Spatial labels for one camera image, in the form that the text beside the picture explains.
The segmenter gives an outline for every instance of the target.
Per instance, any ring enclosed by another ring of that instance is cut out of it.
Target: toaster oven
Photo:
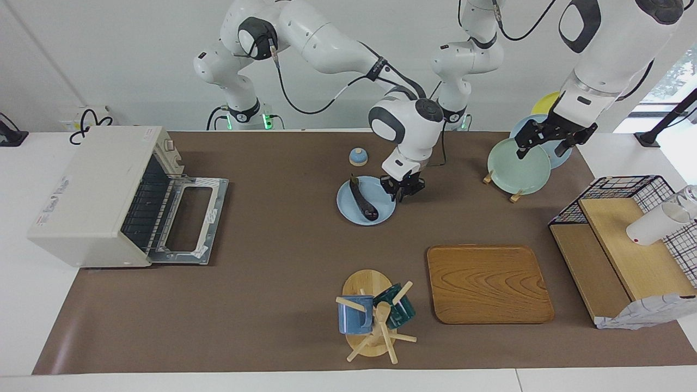
[[[227,179],[186,176],[162,127],[94,126],[27,238],[76,267],[207,264],[227,186]],[[170,250],[167,240],[188,188],[211,189],[201,231],[193,250]]]

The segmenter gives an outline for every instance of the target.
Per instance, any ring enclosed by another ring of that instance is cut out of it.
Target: blue plate
[[[360,189],[363,197],[378,210],[378,218],[371,222],[363,216],[355,203],[348,181],[339,188],[337,193],[337,207],[339,207],[339,211],[346,219],[357,225],[373,226],[385,222],[395,212],[397,202],[392,201],[392,196],[385,192],[382,185],[380,185],[379,179],[370,176],[360,176],[358,181],[358,189]]]
[[[527,116],[526,118],[518,121],[515,127],[513,127],[513,130],[511,131],[510,137],[516,137],[518,135],[518,132],[521,131],[525,123],[528,122],[528,120],[535,120],[538,123],[543,122],[544,120],[547,120],[547,115],[546,114],[533,114],[532,116]],[[552,169],[556,169],[557,167],[561,166],[566,162],[567,159],[571,156],[572,149],[568,149],[567,152],[564,153],[561,157],[558,157],[556,153],[554,153],[554,149],[557,148],[557,146],[561,143],[559,140],[552,140],[547,143],[542,144],[542,148],[544,149],[545,152],[547,152],[547,156],[549,157],[549,162],[552,164]]]

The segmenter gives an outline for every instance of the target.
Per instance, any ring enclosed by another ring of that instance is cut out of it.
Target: white table
[[[697,390],[697,366],[29,376],[77,274],[25,239],[75,153],[67,138],[35,133],[20,148],[0,149],[0,391],[354,391],[369,384],[401,391]],[[676,189],[685,184],[660,150],[642,149],[631,135],[598,134],[580,150],[595,176],[660,174]],[[680,324],[697,347],[697,316]]]

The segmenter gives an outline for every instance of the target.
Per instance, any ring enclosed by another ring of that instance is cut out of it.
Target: dark green mug
[[[390,304],[390,316],[387,322],[389,329],[397,329],[416,316],[416,311],[411,305],[411,302],[409,302],[409,299],[406,298],[406,295],[403,296],[396,305],[392,304],[392,300],[395,299],[400,290],[401,284],[395,283],[373,299],[373,306],[377,306],[380,302],[387,302]]]

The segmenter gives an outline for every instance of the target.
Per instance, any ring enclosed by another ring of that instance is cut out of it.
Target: blue mug
[[[339,303],[339,332],[344,335],[371,333],[373,331],[373,296],[344,295],[342,298],[363,305],[366,312]]]

